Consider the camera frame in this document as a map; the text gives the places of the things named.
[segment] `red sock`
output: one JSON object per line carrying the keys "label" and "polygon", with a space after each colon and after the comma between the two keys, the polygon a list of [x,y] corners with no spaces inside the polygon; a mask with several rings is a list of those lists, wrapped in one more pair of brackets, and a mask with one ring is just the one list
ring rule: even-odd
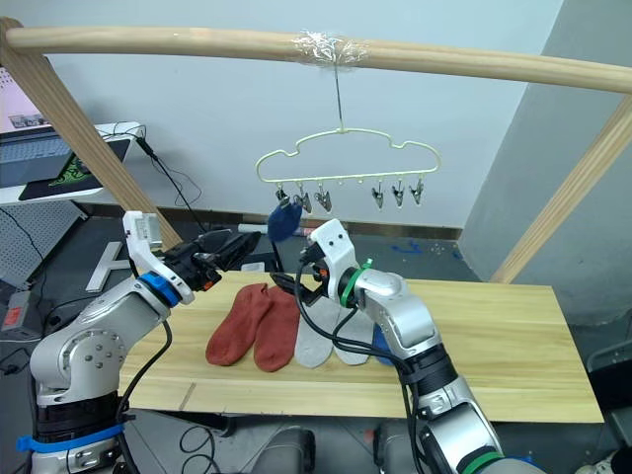
{"label": "red sock", "polygon": [[294,355],[299,313],[294,297],[278,286],[271,288],[268,295],[273,305],[257,329],[255,363],[261,370],[274,372]]}
{"label": "red sock", "polygon": [[257,328],[272,304],[266,283],[241,288],[228,316],[208,340],[206,360],[215,365],[231,365],[243,357],[253,345]]}

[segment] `laptop screen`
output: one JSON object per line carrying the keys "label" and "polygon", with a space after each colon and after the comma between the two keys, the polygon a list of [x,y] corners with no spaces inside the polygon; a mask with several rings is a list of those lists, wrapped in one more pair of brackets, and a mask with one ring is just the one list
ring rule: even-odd
{"label": "laptop screen", "polygon": [[0,65],[0,134],[46,127],[50,123]]}

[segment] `wooden tabletop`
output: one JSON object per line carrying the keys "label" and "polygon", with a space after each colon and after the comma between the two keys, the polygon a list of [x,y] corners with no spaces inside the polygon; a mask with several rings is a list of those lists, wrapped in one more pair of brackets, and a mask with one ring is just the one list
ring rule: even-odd
{"label": "wooden tabletop", "polygon": [[[292,361],[259,370],[252,351],[229,367],[204,358],[208,338],[245,284],[266,274],[231,272],[180,305],[169,319],[172,347],[143,377],[137,408],[216,413],[404,417],[395,370],[371,357],[348,366],[332,353],[308,369]],[[549,286],[409,280],[490,420],[601,423],[601,412],[564,316]],[[164,343],[156,328],[130,352],[121,390]]]}

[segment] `sock hanger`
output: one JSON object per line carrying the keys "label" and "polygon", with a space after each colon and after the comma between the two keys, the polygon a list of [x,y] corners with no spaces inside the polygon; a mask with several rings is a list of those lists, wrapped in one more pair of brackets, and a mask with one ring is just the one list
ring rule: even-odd
{"label": "sock hanger", "polygon": [[[435,171],[437,171],[440,166],[441,166],[441,156],[440,153],[438,152],[438,150],[426,143],[422,143],[419,141],[412,141],[412,140],[406,140],[401,144],[397,144],[394,142],[393,137],[381,130],[374,130],[374,129],[370,129],[370,128],[355,128],[355,127],[346,127],[345,126],[345,122],[343,120],[343,108],[342,108],[342,101],[341,101],[341,96],[340,96],[340,84],[339,84],[339,79],[338,79],[338,69],[339,69],[339,55],[336,53],[336,47],[335,44],[339,41],[339,39],[327,39],[327,46],[330,48],[326,54],[323,54],[324,56],[330,58],[331,60],[331,64],[333,65],[334,68],[334,78],[335,78],[335,82],[336,82],[336,99],[337,99],[337,104],[338,104],[338,120],[340,122],[340,126],[338,128],[335,128],[333,130],[328,130],[328,131],[321,131],[319,133],[314,133],[311,135],[307,135],[304,136],[302,138],[300,138],[299,140],[297,140],[294,143],[294,151],[288,152],[285,150],[275,150],[272,151],[270,153],[265,154],[264,156],[262,156],[261,158],[259,158],[259,160],[257,160],[257,163],[255,164],[255,170],[257,172],[257,176],[259,177],[259,179],[264,182],[264,183],[274,183],[277,186],[278,190],[282,190],[283,184],[285,183],[295,183],[298,186],[299,192],[300,192],[300,198],[301,199],[305,199],[306,193],[303,191],[303,184],[306,182],[314,182],[314,183],[318,183],[318,188],[319,188],[319,192],[315,194],[316,199],[318,200],[318,202],[325,208],[325,210],[327,210],[328,212],[331,211],[331,200],[329,198],[329,192],[324,192],[323,191],[323,183],[325,181],[338,181],[339,184],[343,183],[343,180],[349,180],[349,179],[355,179],[357,180],[359,183],[363,183],[363,181],[367,178],[377,178],[378,182],[380,184],[380,191],[376,192],[375,188],[372,189],[371,193],[373,194],[373,197],[375,198],[375,201],[378,205],[378,207],[381,209],[382,207],[382,202],[383,202],[383,193],[381,191],[381,182],[384,180],[384,178],[386,177],[398,177],[398,181],[399,181],[399,186],[397,189],[395,189],[393,187],[393,192],[394,192],[394,196],[397,200],[397,206],[401,207],[402,205],[402,199],[403,199],[403,193],[404,191],[402,190],[402,180],[404,177],[406,176],[413,176],[413,175],[417,175],[419,177],[418,182],[417,182],[417,186],[413,189],[412,187],[410,187],[410,191],[413,194],[413,198],[415,199],[415,203],[417,205],[420,204],[420,199],[421,199],[421,192],[422,189],[424,188],[424,185],[422,183],[422,179],[424,177],[424,175],[426,173],[433,173]],[[318,47],[323,47],[322,43],[317,43],[316,41],[314,41],[314,43],[311,44],[311,47],[313,47],[314,49],[318,48]],[[314,54],[316,55],[317,53],[322,53],[323,51],[318,51],[315,52]],[[434,157],[434,166],[432,168],[427,168],[427,169],[420,169],[420,170],[408,170],[408,171],[389,171],[389,172],[381,172],[381,173],[362,173],[362,174],[349,174],[349,175],[331,175],[331,176],[305,176],[305,177],[295,177],[295,178],[282,178],[282,179],[277,179],[277,178],[265,178],[264,176],[262,176],[261,173],[261,166],[264,164],[264,162],[266,162],[267,160],[269,160],[270,158],[273,158],[274,156],[277,155],[284,155],[287,158],[293,158],[297,155],[300,154],[301,152],[301,145],[307,141],[311,141],[311,140],[315,140],[324,136],[329,136],[329,135],[337,135],[337,134],[346,134],[346,133],[364,133],[364,134],[370,134],[370,135],[377,135],[377,136],[381,136],[383,138],[385,138],[387,140],[387,144],[389,146],[389,148],[395,149],[395,150],[403,150],[404,148],[408,147],[408,146],[416,146],[419,148],[423,148],[425,150],[428,150],[432,153],[433,157]]]}

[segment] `laptop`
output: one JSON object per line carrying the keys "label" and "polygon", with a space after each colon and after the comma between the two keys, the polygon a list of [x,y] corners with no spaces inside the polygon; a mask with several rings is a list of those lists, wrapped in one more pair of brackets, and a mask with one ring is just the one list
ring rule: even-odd
{"label": "laptop", "polygon": [[72,150],[0,64],[0,188],[56,178]]}

